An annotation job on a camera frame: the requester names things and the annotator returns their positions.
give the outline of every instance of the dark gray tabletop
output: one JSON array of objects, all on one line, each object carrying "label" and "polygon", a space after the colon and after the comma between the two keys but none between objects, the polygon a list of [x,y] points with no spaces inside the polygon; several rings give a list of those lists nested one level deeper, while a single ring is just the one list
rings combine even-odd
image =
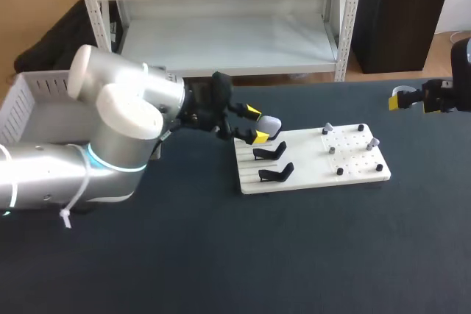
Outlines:
[{"label": "dark gray tabletop", "polygon": [[471,115],[396,85],[237,88],[286,130],[369,124],[388,182],[243,197],[232,143],[181,132],[121,204],[0,220],[3,313],[470,313]]}]

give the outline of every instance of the white joint cap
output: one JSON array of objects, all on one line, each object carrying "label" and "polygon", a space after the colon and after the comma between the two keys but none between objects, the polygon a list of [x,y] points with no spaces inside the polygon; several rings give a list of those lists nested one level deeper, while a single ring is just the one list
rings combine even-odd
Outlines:
[{"label": "white joint cap", "polygon": [[78,99],[87,75],[88,62],[92,46],[85,44],[79,48],[68,72],[67,93],[73,99]]},{"label": "white joint cap", "polygon": [[104,86],[96,100],[98,114],[105,124],[123,136],[139,140],[158,138],[163,128],[162,113],[127,86]]}]

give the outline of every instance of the shelf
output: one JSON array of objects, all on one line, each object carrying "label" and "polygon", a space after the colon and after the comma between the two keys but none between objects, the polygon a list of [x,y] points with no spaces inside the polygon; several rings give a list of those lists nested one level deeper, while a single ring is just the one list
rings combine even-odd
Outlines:
[{"label": "shelf", "polygon": [[133,20],[123,56],[180,76],[335,71],[320,14]]}]

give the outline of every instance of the pegboard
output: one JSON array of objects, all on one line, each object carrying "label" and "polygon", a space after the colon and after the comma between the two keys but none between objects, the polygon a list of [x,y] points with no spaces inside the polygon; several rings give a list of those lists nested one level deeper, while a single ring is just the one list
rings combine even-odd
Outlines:
[{"label": "pegboard", "polygon": [[[242,193],[269,193],[389,180],[391,171],[381,154],[380,146],[368,151],[366,147],[373,139],[373,134],[366,124],[363,124],[362,132],[358,131],[359,125],[334,126],[327,135],[322,134],[323,128],[291,130],[281,132],[274,141],[252,146],[235,139]],[[283,141],[287,149],[278,161],[255,160],[253,149],[274,151]],[[331,147],[336,149],[335,154],[329,154]],[[294,171],[286,182],[260,181],[259,170],[281,172],[290,162],[294,164]],[[379,164],[383,165],[382,171],[376,170]],[[338,168],[344,170],[341,176],[337,175]]]}]

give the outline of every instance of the robotic arm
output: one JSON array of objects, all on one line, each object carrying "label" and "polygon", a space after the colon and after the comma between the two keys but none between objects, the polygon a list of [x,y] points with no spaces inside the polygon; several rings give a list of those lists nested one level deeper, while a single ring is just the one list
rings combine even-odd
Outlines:
[{"label": "robotic arm", "polygon": [[131,197],[152,152],[177,129],[266,142],[269,134],[240,132],[228,123],[228,113],[252,121],[261,116],[247,104],[231,104],[232,91],[230,77],[221,73],[207,84],[185,85],[161,68],[81,47],[71,65],[68,94],[96,107],[96,131],[84,146],[0,145],[0,210],[62,207],[70,227],[73,207]]},{"label": "robotic arm", "polygon": [[400,91],[389,99],[389,110],[409,108],[422,101],[424,112],[471,112],[471,39],[460,40],[451,51],[453,79],[432,79],[414,92]]}]

